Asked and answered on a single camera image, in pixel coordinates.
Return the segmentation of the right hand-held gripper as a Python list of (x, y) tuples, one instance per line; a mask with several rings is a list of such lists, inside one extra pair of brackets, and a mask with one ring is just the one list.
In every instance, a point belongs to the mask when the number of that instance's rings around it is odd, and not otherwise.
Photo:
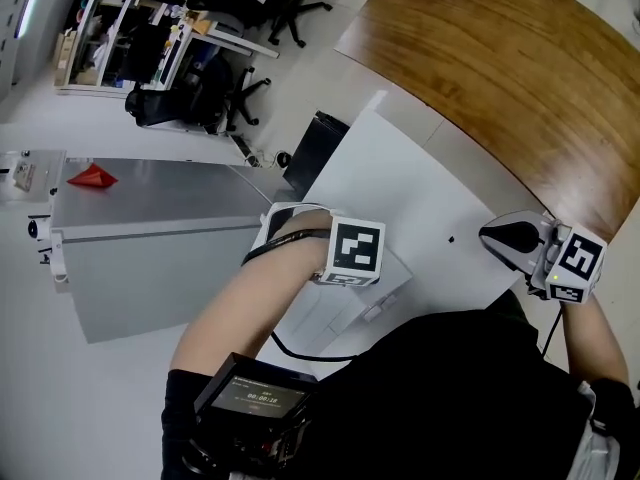
[[(530, 210), (504, 214), (479, 231), (482, 245), (512, 270), (532, 273), (527, 293), (542, 300), (585, 304), (601, 277), (607, 242), (582, 226), (556, 220), (543, 245), (540, 242), (550, 221)], [(513, 248), (500, 241), (537, 241)]]

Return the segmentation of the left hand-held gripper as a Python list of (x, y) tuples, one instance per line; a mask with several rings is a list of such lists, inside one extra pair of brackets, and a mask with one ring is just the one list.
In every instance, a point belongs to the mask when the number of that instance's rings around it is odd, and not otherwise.
[(380, 277), (386, 225), (334, 216), (330, 229), (313, 231), (329, 241), (326, 264), (310, 281), (318, 285), (366, 287)]

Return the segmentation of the white microwave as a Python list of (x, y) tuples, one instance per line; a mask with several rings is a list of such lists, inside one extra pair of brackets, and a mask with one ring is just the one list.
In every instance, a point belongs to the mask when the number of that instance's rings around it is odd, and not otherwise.
[[(324, 211), (333, 219), (343, 212), (317, 203), (276, 202), (261, 216), (261, 228), (245, 256), (246, 262), (278, 246), (297, 239), (313, 237), (317, 229), (288, 234), (281, 228), (294, 216)], [(280, 352), (291, 359), (336, 364), (355, 358), (353, 354), (324, 356), (322, 353), (354, 321), (374, 312), (383, 302), (412, 278), (411, 272), (385, 246), (379, 279), (366, 287), (318, 285), (310, 280), (290, 305), (283, 320), (271, 335)]]

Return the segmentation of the person's right forearm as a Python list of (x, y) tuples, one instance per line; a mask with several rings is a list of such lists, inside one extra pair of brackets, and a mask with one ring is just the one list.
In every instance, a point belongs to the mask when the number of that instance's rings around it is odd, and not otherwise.
[(629, 386), (626, 360), (596, 297), (560, 307), (570, 373), (588, 383), (608, 379)]

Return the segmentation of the person's left forearm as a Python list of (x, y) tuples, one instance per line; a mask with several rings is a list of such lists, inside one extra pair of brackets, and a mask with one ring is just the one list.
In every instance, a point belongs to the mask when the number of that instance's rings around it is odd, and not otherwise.
[(232, 353), (254, 358), (312, 275), (327, 263), (329, 240), (306, 237), (244, 264), (186, 328), (170, 368), (214, 375)]

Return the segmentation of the black cabinet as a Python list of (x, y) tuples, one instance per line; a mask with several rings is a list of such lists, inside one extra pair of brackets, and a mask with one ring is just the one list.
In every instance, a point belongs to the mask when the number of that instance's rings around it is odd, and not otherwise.
[(284, 171), (283, 177), (303, 199), (333, 155), (350, 126), (317, 111)]

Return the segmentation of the person's black shirt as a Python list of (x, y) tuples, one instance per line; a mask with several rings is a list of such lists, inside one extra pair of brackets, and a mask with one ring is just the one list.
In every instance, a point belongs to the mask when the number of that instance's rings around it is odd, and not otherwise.
[(546, 362), (511, 293), (414, 318), (322, 380), (282, 480), (566, 480), (587, 424), (640, 473), (640, 413), (623, 383)]

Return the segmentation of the curved wooden table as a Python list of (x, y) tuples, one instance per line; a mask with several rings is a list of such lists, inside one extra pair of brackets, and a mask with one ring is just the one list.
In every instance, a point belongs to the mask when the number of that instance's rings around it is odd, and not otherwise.
[(576, 0), (367, 0), (337, 50), (611, 240), (640, 198), (640, 51)]

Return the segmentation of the small black monitor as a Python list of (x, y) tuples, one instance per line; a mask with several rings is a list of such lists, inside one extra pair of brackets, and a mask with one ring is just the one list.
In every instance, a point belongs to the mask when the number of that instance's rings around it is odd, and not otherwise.
[(283, 419), (314, 394), (317, 386), (312, 375), (231, 353), (194, 402), (194, 412), (200, 416), (209, 409), (220, 409)]

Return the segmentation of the white office desk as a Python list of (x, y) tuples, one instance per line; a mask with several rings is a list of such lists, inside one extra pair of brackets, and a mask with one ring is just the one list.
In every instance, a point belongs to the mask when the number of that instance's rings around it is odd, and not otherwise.
[(187, 49), (193, 41), (204, 42), (218, 49), (224, 48), (248, 57), (260, 54), (277, 59), (280, 56), (279, 52), (271, 48), (224, 31), (220, 28), (219, 21), (213, 21), (207, 32), (199, 33), (181, 19), (177, 25), (171, 27), (169, 45), (165, 47), (156, 74), (148, 84), (149, 88), (164, 91), (171, 87)]

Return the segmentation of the red folded paper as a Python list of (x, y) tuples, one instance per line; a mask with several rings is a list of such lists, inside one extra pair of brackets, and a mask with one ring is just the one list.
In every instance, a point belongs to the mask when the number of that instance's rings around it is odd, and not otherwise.
[(116, 184), (118, 179), (97, 164), (91, 163), (88, 168), (68, 179), (67, 182), (75, 186), (107, 189)]

